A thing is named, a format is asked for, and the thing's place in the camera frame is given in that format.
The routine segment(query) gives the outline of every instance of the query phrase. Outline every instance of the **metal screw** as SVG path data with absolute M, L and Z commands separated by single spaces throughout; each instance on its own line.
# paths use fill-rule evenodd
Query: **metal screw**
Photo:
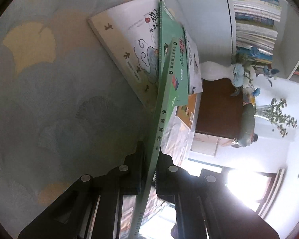
M 178 171 L 178 167 L 175 165 L 171 165 L 170 167 L 168 167 L 168 170 L 170 172 L 177 172 Z
M 88 182 L 89 180 L 91 180 L 91 176 L 88 174 L 85 174 L 81 177 L 81 181 L 83 182 Z
M 208 175 L 208 176 L 206 177 L 206 180 L 207 180 L 208 182 L 213 183 L 213 182 L 216 181 L 216 177 L 215 177 L 215 176 L 212 176 L 212 175 Z
M 119 170 L 120 170 L 121 172 L 125 172 L 125 171 L 128 170 L 128 166 L 125 165 L 125 164 L 122 164 L 122 165 L 119 167 Z

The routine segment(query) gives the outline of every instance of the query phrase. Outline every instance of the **cabinet door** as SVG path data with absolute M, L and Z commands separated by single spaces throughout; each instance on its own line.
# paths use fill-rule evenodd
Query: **cabinet door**
M 233 54 L 233 39 L 227 0 L 178 0 L 178 2 L 188 21 L 190 34 L 196 41 L 199 61 L 213 61 L 229 66 Z

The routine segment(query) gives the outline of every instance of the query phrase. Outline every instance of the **green book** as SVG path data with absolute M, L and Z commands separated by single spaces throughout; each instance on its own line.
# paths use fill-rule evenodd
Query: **green book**
M 167 48 L 172 38 L 176 38 L 179 51 L 175 55 L 172 84 L 177 91 L 177 97 L 173 106 L 183 106 L 188 103 L 188 68 L 185 33 L 182 26 L 174 19 L 168 11 L 163 0 L 160 1 L 160 21 L 159 21 L 159 63 L 158 77 L 159 85 L 162 81 L 164 62 Z
M 143 192 L 136 196 L 136 203 L 133 209 L 133 217 L 128 239 L 137 238 L 149 197 L 165 127 L 174 109 L 173 104 L 175 102 L 175 98 L 179 93 L 179 90 L 175 90 L 174 85 L 172 84 L 176 69 L 175 59 L 179 57 L 180 53 L 178 41 L 179 40 L 177 38 L 173 38 L 171 40 L 165 57 L 161 81 L 158 87 L 152 128 L 145 151 L 145 172 L 147 173 L 146 182 L 143 187 Z

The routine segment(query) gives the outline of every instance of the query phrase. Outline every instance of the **plant in glass vase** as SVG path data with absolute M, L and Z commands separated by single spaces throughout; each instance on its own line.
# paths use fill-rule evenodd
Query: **plant in glass vase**
M 273 98 L 269 105 L 257 106 L 255 116 L 270 121 L 270 123 L 275 125 L 279 130 L 280 135 L 282 137 L 285 137 L 286 135 L 288 135 L 286 127 L 297 127 L 297 120 L 294 117 L 282 114 L 281 109 L 286 106 L 286 99 L 280 99 L 280 101 L 278 102 L 276 98 Z

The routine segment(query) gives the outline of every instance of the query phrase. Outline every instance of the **green plant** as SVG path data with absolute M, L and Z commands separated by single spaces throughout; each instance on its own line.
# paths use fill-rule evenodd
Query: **green plant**
M 281 109 L 286 106 L 286 99 L 280 99 L 280 101 L 277 102 L 277 99 L 273 98 L 270 105 L 262 110 L 262 115 L 268 118 L 271 124 L 276 126 L 282 137 L 288 135 L 286 127 L 297 127 L 297 120 L 294 117 L 282 114 Z

